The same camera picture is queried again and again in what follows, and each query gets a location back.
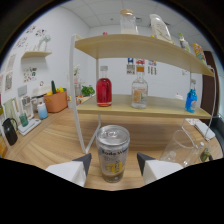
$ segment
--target can lid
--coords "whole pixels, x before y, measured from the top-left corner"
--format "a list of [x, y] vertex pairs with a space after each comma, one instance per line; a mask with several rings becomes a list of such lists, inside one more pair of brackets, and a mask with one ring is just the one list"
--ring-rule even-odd
[[129, 140], [129, 132], [121, 126], [108, 125], [99, 129], [96, 138], [105, 145], [122, 145]]
[[123, 9], [120, 11], [120, 14], [126, 15], [126, 16], [132, 16], [134, 14], [134, 12], [130, 9]]
[[100, 71], [107, 71], [108, 70], [108, 66], [100, 66]]

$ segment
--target ceiling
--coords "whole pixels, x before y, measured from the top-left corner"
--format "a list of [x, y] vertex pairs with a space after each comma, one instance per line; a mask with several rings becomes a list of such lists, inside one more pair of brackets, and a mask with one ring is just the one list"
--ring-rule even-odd
[[137, 26], [149, 27], [150, 14], [158, 14], [169, 24], [170, 34], [179, 38], [178, 33], [184, 35], [190, 45], [198, 43], [204, 51], [213, 49], [205, 37], [181, 14], [171, 8], [152, 0], [72, 0], [61, 5], [81, 18], [90, 28], [98, 26], [119, 25], [120, 11], [131, 9], [136, 18]]

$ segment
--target wooden table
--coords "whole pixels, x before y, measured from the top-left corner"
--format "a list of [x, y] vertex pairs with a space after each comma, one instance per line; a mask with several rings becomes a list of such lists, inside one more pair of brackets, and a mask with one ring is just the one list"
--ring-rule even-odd
[[[85, 145], [88, 144], [97, 125], [97, 115], [79, 114], [80, 125]], [[150, 118], [102, 115], [102, 126], [120, 125], [130, 132], [130, 148], [128, 152], [123, 179], [118, 183], [107, 183], [103, 180], [96, 142], [94, 140], [89, 153], [92, 160], [85, 183], [85, 188], [102, 190], [122, 190], [140, 188], [144, 181], [140, 173], [137, 152], [159, 159], [161, 153], [172, 138], [174, 131], [180, 130], [182, 118]], [[190, 131], [198, 142], [205, 140], [197, 129], [185, 122], [185, 129]], [[6, 159], [46, 169], [48, 166], [64, 163], [84, 156], [75, 128], [72, 109], [64, 109], [59, 113], [49, 113], [48, 118], [26, 136], [19, 132], [15, 145], [9, 147]], [[216, 138], [210, 141], [213, 159], [222, 158], [221, 147]]]

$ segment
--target aluminum can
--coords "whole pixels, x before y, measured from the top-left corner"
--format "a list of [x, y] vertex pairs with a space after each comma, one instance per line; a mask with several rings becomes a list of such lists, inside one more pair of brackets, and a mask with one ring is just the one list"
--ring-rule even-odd
[[129, 150], [130, 134], [127, 129], [108, 125], [98, 130], [96, 145], [102, 176], [110, 183], [122, 179]]

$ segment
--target wooden shelf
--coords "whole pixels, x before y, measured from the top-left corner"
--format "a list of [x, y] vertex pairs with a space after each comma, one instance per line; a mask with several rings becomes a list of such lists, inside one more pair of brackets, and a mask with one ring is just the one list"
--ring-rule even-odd
[[75, 48], [95, 59], [142, 58], [214, 77], [213, 72], [195, 55], [152, 37], [131, 34], [101, 35], [77, 40]]
[[146, 109], [131, 107], [131, 95], [112, 95], [110, 107], [98, 107], [96, 96], [77, 107], [80, 114], [123, 115], [140, 117], [198, 118], [211, 119], [211, 115], [196, 107], [194, 113], [187, 112], [184, 100], [148, 96]]
[[46, 57], [52, 54], [50, 51], [26, 51], [22, 58]]

